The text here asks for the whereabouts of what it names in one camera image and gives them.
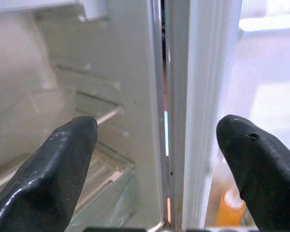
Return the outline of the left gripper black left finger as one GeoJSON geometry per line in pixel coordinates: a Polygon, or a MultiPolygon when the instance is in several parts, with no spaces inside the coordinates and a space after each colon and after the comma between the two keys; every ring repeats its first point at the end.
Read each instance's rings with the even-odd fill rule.
{"type": "Polygon", "coordinates": [[[84,186],[98,137],[91,116],[56,128],[0,192],[0,232],[63,232],[84,186]]]}

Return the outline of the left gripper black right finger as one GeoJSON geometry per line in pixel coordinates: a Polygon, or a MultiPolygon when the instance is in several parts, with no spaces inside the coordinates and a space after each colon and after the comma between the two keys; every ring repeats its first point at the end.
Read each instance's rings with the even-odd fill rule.
{"type": "Polygon", "coordinates": [[[216,137],[257,228],[290,232],[290,150],[237,115],[219,120],[216,137]]]}

